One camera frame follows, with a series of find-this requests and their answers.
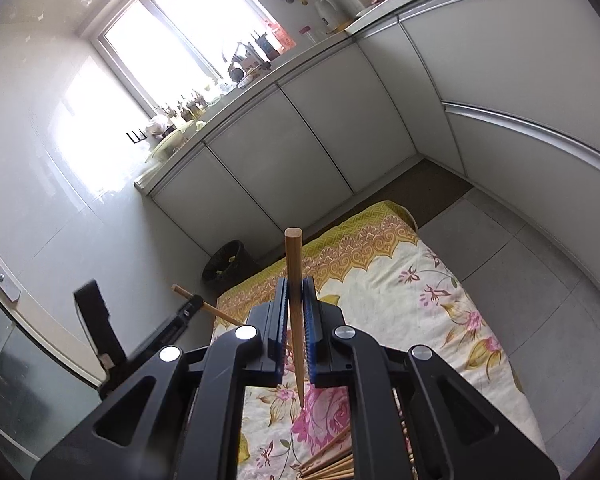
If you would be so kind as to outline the kitchen window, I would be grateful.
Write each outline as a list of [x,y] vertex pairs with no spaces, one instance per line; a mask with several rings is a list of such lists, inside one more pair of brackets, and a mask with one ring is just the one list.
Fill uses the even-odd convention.
[[97,0],[78,33],[149,116],[231,92],[230,64],[249,47],[268,63],[297,47],[259,0]]

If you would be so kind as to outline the white electric kettle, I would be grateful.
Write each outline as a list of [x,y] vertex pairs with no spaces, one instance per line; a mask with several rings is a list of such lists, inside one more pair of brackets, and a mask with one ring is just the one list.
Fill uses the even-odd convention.
[[314,6],[318,17],[322,20],[327,32],[336,32],[342,22],[342,17],[336,6],[329,0],[316,0]]

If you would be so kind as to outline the light wooden chopstick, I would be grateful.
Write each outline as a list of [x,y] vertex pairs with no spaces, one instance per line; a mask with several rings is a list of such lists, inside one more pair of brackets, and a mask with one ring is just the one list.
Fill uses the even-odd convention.
[[302,321],[302,229],[285,230],[288,308],[291,329],[294,376],[300,406],[304,405],[304,349]]

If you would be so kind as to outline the black waste bin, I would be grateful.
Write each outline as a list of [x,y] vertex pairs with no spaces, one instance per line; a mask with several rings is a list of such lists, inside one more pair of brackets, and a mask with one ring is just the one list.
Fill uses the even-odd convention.
[[215,289],[229,289],[235,286],[242,276],[244,244],[231,240],[223,245],[207,262],[202,271],[202,281]]

